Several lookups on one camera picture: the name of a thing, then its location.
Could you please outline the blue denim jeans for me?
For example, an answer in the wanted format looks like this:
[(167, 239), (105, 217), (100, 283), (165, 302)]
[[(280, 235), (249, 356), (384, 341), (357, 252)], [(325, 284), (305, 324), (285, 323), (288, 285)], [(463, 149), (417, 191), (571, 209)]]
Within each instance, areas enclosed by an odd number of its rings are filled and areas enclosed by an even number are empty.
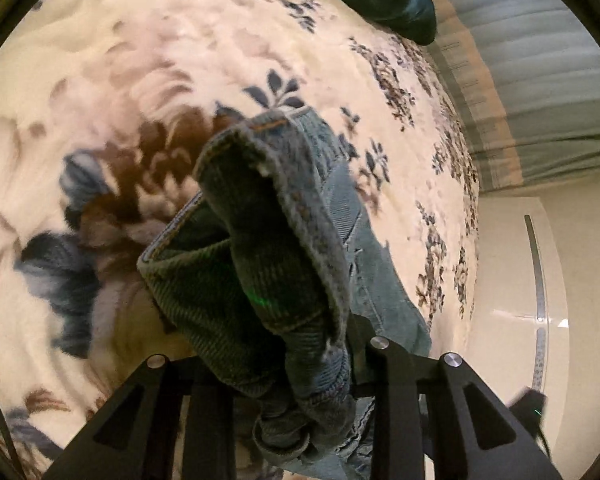
[(431, 339), (381, 245), (332, 129), (311, 107), (214, 136), (198, 194), (138, 259), (159, 309), (224, 384), (259, 405), (270, 464), (365, 479), (373, 400), (351, 393), (350, 314), (423, 356)]

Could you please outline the white bed headboard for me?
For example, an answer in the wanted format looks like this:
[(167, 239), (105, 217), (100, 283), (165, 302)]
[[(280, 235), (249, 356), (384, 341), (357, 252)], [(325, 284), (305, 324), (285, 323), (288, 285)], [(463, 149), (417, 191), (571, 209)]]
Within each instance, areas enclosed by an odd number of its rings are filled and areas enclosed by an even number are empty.
[(504, 402), (547, 397), (542, 430), (566, 479), (600, 456), (600, 215), (485, 198), (466, 356)]

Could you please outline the teal striped curtain right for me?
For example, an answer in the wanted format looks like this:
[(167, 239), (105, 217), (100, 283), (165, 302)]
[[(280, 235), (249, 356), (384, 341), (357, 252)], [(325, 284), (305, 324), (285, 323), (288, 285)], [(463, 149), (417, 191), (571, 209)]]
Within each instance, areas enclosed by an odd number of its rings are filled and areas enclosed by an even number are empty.
[(437, 0), (428, 52), (482, 192), (600, 174), (600, 47), (562, 0)]

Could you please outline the floral fleece bed blanket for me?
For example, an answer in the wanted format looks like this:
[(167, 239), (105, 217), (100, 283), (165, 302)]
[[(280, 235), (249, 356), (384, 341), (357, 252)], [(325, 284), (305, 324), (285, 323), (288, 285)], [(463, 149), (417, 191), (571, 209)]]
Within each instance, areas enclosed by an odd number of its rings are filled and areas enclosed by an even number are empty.
[(189, 355), (137, 258), (233, 120), (311, 107), (406, 292), (466, 347), (478, 178), (427, 53), (340, 0), (38, 0), (0, 51), (0, 448), (41, 478), (140, 362)]

